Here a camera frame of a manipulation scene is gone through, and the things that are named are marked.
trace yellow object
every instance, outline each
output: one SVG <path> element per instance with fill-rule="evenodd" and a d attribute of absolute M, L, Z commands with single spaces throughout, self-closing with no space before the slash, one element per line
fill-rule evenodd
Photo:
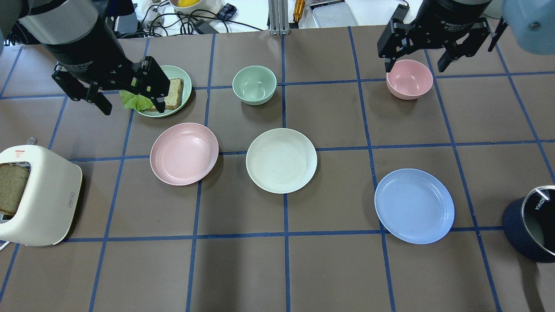
<path fill-rule="evenodd" d="M 199 3 L 199 1 L 200 0 L 178 0 L 177 1 L 177 6 L 182 7 L 182 8 L 190 7 L 190 6 L 193 6 L 197 3 Z"/>
<path fill-rule="evenodd" d="M 293 10 L 293 22 L 298 23 L 301 20 L 302 12 L 305 10 L 305 0 L 297 0 L 295 9 Z"/>

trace white toaster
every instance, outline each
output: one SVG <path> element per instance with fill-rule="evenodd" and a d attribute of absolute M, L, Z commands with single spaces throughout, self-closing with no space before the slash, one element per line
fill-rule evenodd
<path fill-rule="evenodd" d="M 29 178 L 14 216 L 0 220 L 0 239 L 27 246 L 59 243 L 75 214 L 81 168 L 38 145 L 19 145 L 0 153 L 0 164 L 29 168 Z"/>

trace toaster label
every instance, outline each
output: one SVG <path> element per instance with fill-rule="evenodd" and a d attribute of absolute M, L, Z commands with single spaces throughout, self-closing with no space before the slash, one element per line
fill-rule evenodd
<path fill-rule="evenodd" d="M 74 199 L 75 199 L 75 193 L 71 192 L 71 194 L 69 195 L 68 207 L 73 207 L 73 200 Z"/>

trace robotic arm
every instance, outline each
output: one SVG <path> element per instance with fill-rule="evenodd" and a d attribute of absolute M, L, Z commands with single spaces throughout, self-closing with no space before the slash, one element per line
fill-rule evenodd
<path fill-rule="evenodd" d="M 419 49 L 445 48 L 437 63 L 440 72 L 463 56 L 474 56 L 490 34 L 487 20 L 480 17 L 490 3 L 491 0 L 424 0 L 410 24 L 403 23 L 408 7 L 397 6 L 377 43 L 386 71 L 391 71 L 398 58 Z M 554 0 L 504 0 L 504 19 L 495 31 L 490 51 L 508 23 L 524 50 L 555 53 L 554 14 Z M 462 43 L 457 43 L 465 36 Z"/>
<path fill-rule="evenodd" d="M 70 99 L 85 99 L 110 115 L 112 105 L 100 91 L 123 89 L 164 111 L 169 79 L 153 57 L 128 60 L 90 0 L 2 0 L 0 9 L 4 38 L 19 19 L 56 57 L 52 78 Z"/>

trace pink bowl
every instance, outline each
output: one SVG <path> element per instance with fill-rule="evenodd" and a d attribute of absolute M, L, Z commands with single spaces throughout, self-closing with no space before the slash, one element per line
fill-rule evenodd
<path fill-rule="evenodd" d="M 433 77 L 424 64 L 402 59 L 386 74 L 386 83 L 391 94 L 403 100 L 414 100 L 430 91 Z"/>

